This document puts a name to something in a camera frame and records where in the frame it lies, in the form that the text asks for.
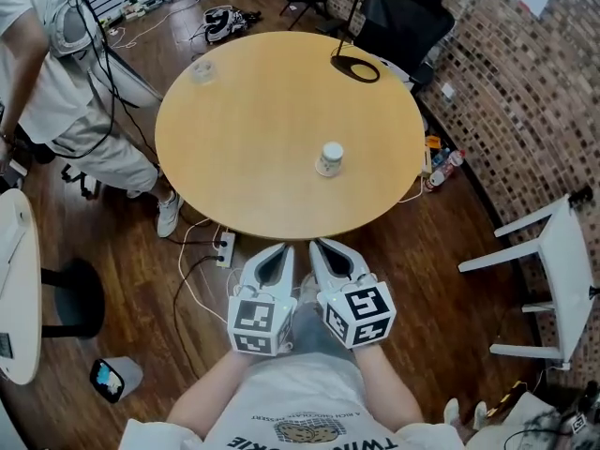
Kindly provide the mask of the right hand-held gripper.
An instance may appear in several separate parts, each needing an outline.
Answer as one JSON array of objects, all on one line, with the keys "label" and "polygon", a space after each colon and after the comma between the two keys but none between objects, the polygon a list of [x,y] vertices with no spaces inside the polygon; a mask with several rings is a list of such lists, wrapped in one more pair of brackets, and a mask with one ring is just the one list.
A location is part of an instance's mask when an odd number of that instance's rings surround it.
[{"label": "right hand-held gripper", "polygon": [[315,239],[309,258],[322,320],[333,336],[349,350],[387,338],[397,315],[387,284],[345,284],[369,273],[363,256],[339,241]]}]

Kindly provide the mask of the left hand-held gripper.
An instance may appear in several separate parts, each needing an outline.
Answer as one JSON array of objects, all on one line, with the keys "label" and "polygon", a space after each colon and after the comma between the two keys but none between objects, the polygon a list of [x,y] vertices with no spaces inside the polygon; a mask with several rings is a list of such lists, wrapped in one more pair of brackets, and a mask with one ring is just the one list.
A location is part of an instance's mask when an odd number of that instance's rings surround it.
[{"label": "left hand-held gripper", "polygon": [[297,307],[291,296],[293,272],[294,248],[284,243],[267,247],[245,263],[243,286],[228,306],[227,331],[235,352],[275,357],[282,351]]}]

